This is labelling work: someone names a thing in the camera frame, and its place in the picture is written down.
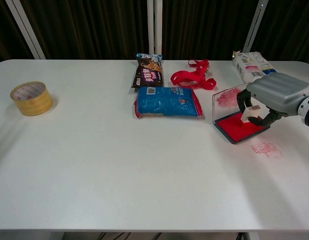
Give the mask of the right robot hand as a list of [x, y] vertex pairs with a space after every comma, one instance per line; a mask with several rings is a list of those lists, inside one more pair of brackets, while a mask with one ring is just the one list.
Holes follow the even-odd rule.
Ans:
[[281, 117], [300, 116], [302, 123], [309, 127], [309, 83], [275, 72], [248, 83], [237, 94], [237, 105], [242, 113], [252, 106], [251, 98], [269, 109], [265, 118], [248, 117], [254, 125], [269, 127]]

